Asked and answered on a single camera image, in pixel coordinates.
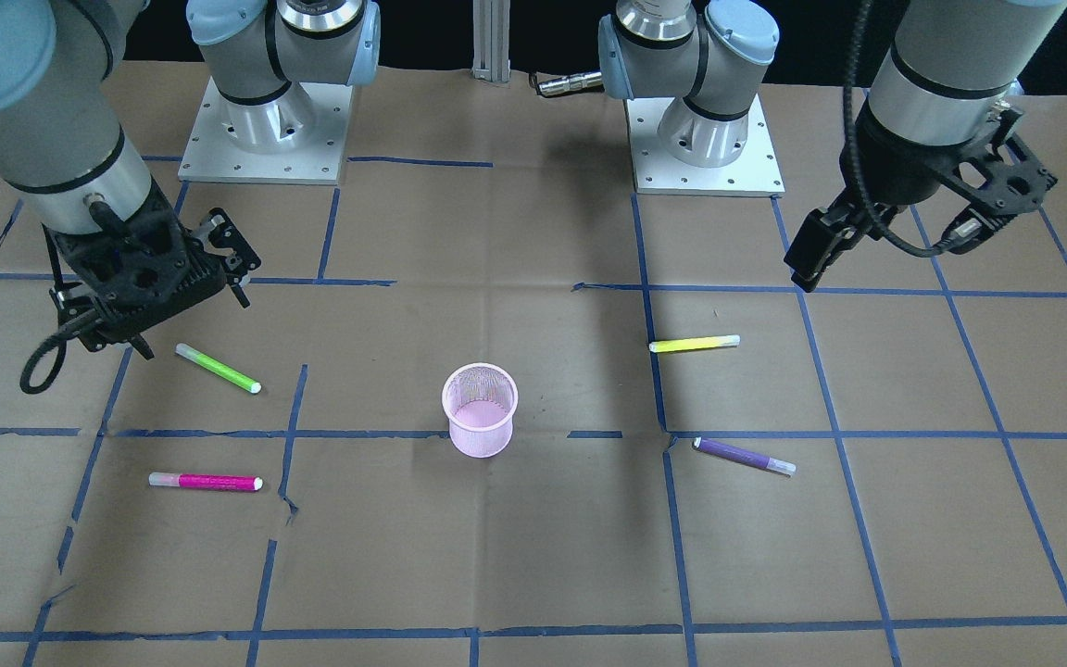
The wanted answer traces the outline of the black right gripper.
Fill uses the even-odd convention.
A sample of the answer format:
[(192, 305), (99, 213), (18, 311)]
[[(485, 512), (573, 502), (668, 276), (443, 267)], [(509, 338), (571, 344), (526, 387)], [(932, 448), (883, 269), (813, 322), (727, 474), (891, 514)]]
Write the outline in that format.
[(59, 328), (85, 349), (131, 345), (150, 359), (144, 331), (223, 288), (248, 307), (242, 283), (261, 258), (224, 208), (212, 208), (191, 231), (157, 184), (128, 219), (102, 195), (90, 195), (84, 207), (97, 231), (51, 232), (48, 248), (77, 277), (55, 288)]

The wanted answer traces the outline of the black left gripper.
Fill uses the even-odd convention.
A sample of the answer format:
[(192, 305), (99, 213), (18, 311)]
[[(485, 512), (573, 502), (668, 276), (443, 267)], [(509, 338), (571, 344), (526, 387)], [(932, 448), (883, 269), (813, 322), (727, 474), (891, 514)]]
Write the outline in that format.
[[(816, 290), (825, 271), (864, 237), (885, 239), (915, 258), (961, 255), (1017, 216), (1037, 211), (1058, 178), (1013, 130), (1022, 117), (1020, 109), (1003, 109), (956, 146), (923, 146), (886, 130), (863, 105), (844, 127), (843, 193), (829, 207), (810, 211), (789, 245), (792, 282), (805, 292)], [(934, 245), (911, 244), (890, 229), (897, 215), (941, 187), (965, 206)]]

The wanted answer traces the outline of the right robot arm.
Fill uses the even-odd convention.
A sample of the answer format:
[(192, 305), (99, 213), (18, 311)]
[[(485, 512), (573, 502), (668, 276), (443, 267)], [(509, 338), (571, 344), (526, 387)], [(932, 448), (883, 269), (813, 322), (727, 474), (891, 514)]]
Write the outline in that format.
[[(144, 1), (0, 1), (0, 177), (41, 216), (58, 329), (35, 355), (78, 339), (96, 351), (242, 281), (261, 258), (228, 215), (195, 229), (175, 215), (105, 98)], [(319, 139), (306, 84), (364, 88), (380, 60), (373, 1), (190, 1), (185, 9), (220, 95), (221, 130), (243, 155)]]

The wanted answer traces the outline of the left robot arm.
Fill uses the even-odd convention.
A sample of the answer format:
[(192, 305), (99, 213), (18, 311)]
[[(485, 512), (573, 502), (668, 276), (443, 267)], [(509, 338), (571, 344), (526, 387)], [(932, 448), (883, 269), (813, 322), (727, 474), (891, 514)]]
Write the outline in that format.
[[(865, 100), (854, 102), (872, 5), (860, 3), (842, 92), (844, 191), (806, 216), (785, 263), (816, 290), (864, 237), (915, 258), (962, 255), (1037, 211), (1056, 177), (1017, 134), (1005, 94), (1063, 1), (911, 1)], [(778, 22), (753, 1), (619, 1), (598, 22), (598, 76), (614, 100), (665, 100), (653, 136), (694, 169), (733, 164), (778, 51)]]

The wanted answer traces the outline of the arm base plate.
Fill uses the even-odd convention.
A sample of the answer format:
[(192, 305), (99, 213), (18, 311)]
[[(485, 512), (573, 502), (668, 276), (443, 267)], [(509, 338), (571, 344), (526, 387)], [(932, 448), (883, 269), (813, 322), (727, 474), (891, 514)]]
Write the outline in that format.
[(243, 106), (207, 89), (184, 149), (187, 182), (337, 185), (357, 88), (304, 82)]
[(635, 191), (655, 195), (778, 197), (786, 193), (765, 111), (699, 117), (681, 98), (625, 101)]

